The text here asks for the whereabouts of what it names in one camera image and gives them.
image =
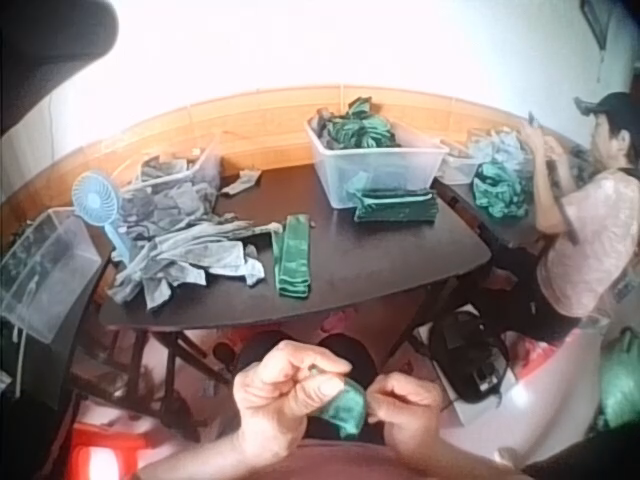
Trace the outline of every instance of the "sleeve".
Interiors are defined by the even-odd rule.
[[[560,212],[578,238],[606,228],[611,215],[620,207],[618,188],[613,175],[601,174],[580,190],[570,193],[558,202]]]

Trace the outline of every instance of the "plastic bag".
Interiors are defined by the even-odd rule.
[[[600,367],[602,411],[611,428],[640,420],[640,336],[626,328]]]

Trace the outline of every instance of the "hand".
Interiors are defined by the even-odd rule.
[[[544,136],[544,152],[547,158],[555,160],[558,163],[566,163],[569,161],[567,152],[560,143],[550,135]]]
[[[403,460],[415,462],[439,439],[440,388],[402,373],[380,375],[367,390],[369,422],[382,421],[384,440]]]
[[[311,366],[323,373],[312,375]],[[285,340],[239,373],[233,396],[241,421],[237,437],[247,461],[259,468],[291,453],[302,439],[307,415],[344,388],[350,370],[349,362],[329,350]]]
[[[523,121],[520,125],[520,138],[531,149],[535,158],[545,159],[544,136],[540,128]]]

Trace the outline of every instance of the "stack of green fabric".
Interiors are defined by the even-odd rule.
[[[438,200],[435,192],[422,190],[371,189],[356,193],[356,222],[435,222]]]
[[[490,161],[478,167],[473,179],[473,200],[494,218],[527,216],[527,193],[522,180],[503,163]]]
[[[309,273],[309,215],[289,215],[283,232],[271,232],[276,288],[280,295],[307,298]]]
[[[331,150],[398,147],[391,124],[371,113],[371,97],[358,97],[345,115],[318,111],[316,133]]]

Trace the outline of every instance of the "pink shirt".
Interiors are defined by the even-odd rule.
[[[607,170],[562,199],[578,237],[561,235],[538,265],[540,288],[569,317],[589,315],[638,245],[640,182]]]
[[[364,443],[305,440],[282,462],[251,480],[418,480],[386,447]]]

